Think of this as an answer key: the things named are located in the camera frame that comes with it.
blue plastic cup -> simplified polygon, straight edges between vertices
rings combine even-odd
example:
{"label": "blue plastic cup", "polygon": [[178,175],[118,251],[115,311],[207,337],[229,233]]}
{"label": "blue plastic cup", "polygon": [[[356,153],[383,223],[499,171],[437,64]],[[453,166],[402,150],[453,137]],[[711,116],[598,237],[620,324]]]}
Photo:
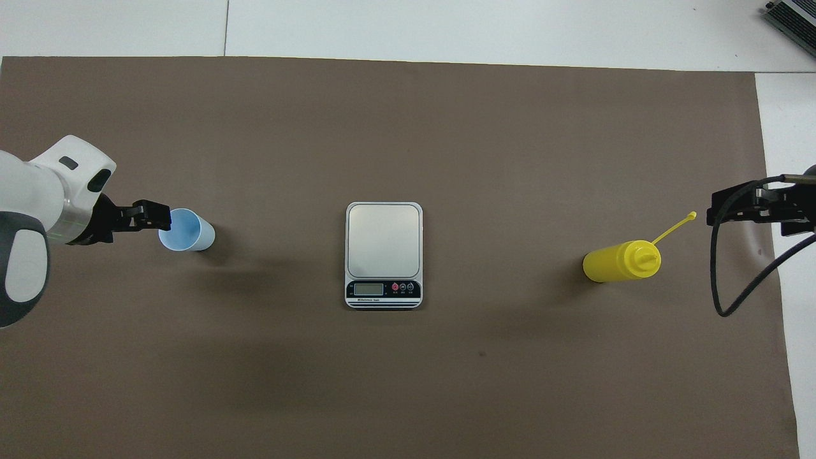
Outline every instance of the blue plastic cup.
{"label": "blue plastic cup", "polygon": [[215,241],[215,229],[190,209],[170,211],[170,231],[159,230],[164,247],[174,252],[199,252]]}

scale lcd display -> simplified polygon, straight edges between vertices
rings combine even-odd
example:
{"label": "scale lcd display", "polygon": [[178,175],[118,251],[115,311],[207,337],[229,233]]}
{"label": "scale lcd display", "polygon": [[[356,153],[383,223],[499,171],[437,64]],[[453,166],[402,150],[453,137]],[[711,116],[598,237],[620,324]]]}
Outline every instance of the scale lcd display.
{"label": "scale lcd display", "polygon": [[383,284],[381,283],[355,283],[354,284],[354,294],[355,295],[370,295],[370,296],[382,296],[383,295]]}

cable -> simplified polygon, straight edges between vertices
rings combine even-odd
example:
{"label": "cable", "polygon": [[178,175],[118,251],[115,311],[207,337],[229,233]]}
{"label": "cable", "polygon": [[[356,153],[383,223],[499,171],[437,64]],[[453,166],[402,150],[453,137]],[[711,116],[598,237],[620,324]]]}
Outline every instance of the cable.
{"label": "cable", "polygon": [[767,265],[745,287],[743,292],[740,293],[739,296],[737,296],[737,299],[734,300],[733,303],[731,303],[731,306],[729,306],[727,310],[722,309],[722,306],[720,305],[720,294],[717,292],[717,287],[716,287],[716,239],[717,239],[718,233],[720,232],[720,224],[722,223],[723,218],[725,218],[725,214],[728,213],[729,209],[731,209],[731,206],[733,206],[734,203],[737,202],[737,199],[741,198],[744,194],[750,192],[753,189],[757,189],[757,188],[761,187],[762,185],[769,184],[769,183],[775,183],[775,182],[787,182],[787,178],[785,176],[767,177],[767,178],[762,179],[762,180],[753,181],[753,182],[749,183],[748,185],[745,185],[744,187],[738,189],[736,192],[734,192],[734,194],[731,194],[731,196],[729,196],[728,199],[725,200],[722,207],[720,208],[720,211],[717,212],[716,217],[714,218],[714,224],[712,225],[712,245],[711,245],[710,270],[711,270],[712,297],[714,299],[714,308],[716,309],[716,312],[721,317],[728,317],[731,314],[733,314],[734,311],[737,310],[737,308],[743,303],[743,301],[745,301],[745,299],[748,298],[748,295],[750,295],[751,292],[754,291],[756,286],[758,286],[763,280],[765,280],[765,278],[768,277],[768,274],[770,274],[775,269],[777,269],[779,267],[779,265],[781,265],[784,261],[786,261],[788,258],[794,256],[797,252],[799,252],[803,248],[808,247],[810,244],[816,243],[816,234],[814,234],[814,235],[800,241],[797,245],[789,248],[787,251],[785,251],[785,253],[783,253],[781,256],[779,256],[779,258],[777,258],[774,261],[771,261],[771,263],[769,265]]}

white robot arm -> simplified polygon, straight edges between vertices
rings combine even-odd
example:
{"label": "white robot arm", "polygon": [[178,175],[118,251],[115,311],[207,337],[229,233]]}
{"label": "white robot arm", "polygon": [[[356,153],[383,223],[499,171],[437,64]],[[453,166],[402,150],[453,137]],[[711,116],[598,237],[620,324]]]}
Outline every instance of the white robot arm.
{"label": "white robot arm", "polygon": [[48,243],[111,243],[114,231],[170,228],[170,208],[116,207],[102,189],[116,163],[66,136],[24,163],[0,151],[0,328],[23,318],[48,280]]}

digital kitchen scale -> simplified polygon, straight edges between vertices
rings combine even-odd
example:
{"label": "digital kitchen scale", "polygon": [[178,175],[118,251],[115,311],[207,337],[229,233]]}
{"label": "digital kitchen scale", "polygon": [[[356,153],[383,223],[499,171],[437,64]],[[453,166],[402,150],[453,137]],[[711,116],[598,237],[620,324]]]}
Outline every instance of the digital kitchen scale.
{"label": "digital kitchen scale", "polygon": [[422,207],[351,203],[346,209],[346,304],[360,310],[419,306]]}

